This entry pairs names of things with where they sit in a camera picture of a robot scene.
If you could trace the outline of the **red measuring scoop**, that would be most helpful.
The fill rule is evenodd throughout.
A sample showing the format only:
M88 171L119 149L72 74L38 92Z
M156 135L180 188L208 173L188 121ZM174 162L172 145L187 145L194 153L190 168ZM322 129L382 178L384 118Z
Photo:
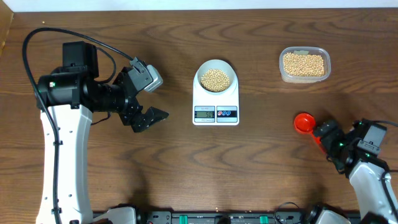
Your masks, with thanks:
M293 127L299 134L307 134L317 144L318 148L322 153L326 154L325 148L322 146L320 138L313 134L314 128L316 127L315 118L309 113L299 113L293 121Z

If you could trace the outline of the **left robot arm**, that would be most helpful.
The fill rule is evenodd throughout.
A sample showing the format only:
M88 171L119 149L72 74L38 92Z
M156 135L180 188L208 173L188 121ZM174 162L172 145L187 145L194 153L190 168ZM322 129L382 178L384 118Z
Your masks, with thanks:
M132 206L119 205L95 216L87 187L87 145L93 113L116 113L136 133L168 117L154 107L143 110L140 91L161 86L159 72L138 58L98 80L98 49L86 42L63 45L63 65L39 79L37 105L45 137L44 186L37 223L138 223Z

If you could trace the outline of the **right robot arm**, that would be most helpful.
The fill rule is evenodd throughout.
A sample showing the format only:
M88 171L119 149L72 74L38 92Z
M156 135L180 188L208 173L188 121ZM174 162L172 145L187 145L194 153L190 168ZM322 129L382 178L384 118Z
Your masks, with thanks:
M397 199L392 170L378 158L390 121L362 119L345 133L333 119L313 129L313 135L339 174L354 189L362 222L397 223Z

